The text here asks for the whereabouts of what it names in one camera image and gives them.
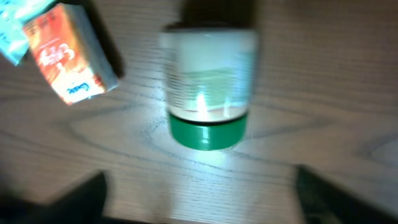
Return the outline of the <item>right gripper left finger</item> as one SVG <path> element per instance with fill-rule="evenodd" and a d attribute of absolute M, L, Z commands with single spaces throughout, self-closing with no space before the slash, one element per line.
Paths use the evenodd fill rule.
<path fill-rule="evenodd" d="M 1 197 L 1 223 L 100 223 L 107 196 L 104 172 L 99 172 L 48 205 L 16 197 Z"/>

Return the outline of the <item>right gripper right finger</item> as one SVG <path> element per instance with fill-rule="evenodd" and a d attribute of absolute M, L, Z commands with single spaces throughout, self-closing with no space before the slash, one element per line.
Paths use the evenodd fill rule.
<path fill-rule="evenodd" d="M 305 224 L 397 224 L 397 215 L 297 165 L 295 193 Z"/>

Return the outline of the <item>small orange snack box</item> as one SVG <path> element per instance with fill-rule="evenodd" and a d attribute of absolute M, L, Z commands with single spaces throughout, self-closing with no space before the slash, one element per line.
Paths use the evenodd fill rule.
<path fill-rule="evenodd" d="M 28 22 L 23 31 L 39 70 L 66 104 L 118 86 L 118 77 L 83 7 L 58 3 Z"/>

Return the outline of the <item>green lid white jar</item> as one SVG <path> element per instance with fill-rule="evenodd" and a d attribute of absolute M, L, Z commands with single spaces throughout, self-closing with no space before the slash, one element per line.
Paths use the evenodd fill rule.
<path fill-rule="evenodd" d="M 200 151 L 231 147 L 246 131 L 256 76 L 254 29 L 200 27 L 160 33 L 173 138 Z"/>

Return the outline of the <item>teal wet wipes packet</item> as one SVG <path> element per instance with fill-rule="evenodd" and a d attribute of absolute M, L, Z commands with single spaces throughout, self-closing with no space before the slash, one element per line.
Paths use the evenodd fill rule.
<path fill-rule="evenodd" d="M 1 0 L 1 53 L 18 65 L 29 48 L 23 26 L 55 0 Z"/>

